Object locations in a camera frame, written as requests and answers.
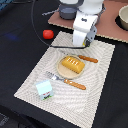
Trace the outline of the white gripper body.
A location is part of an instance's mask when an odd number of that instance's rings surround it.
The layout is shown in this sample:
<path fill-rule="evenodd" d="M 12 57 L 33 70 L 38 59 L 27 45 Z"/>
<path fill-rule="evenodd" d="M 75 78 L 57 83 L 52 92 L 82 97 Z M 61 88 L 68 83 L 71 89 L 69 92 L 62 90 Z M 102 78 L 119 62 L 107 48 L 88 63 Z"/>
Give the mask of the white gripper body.
<path fill-rule="evenodd" d="M 97 15 L 85 15 L 82 12 L 77 12 L 73 23 L 73 45 L 77 47 L 89 46 L 94 40 L 97 33 L 95 24 Z"/>

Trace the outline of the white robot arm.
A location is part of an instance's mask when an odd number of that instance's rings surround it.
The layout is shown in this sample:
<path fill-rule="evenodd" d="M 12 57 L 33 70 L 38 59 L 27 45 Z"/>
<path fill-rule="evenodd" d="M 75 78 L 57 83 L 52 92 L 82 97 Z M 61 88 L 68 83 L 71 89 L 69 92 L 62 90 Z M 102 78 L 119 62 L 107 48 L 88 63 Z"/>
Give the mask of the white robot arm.
<path fill-rule="evenodd" d="M 94 40 L 97 29 L 95 24 L 102 11 L 104 0 L 59 0 L 62 5 L 76 7 L 73 23 L 73 45 L 86 46 Z"/>

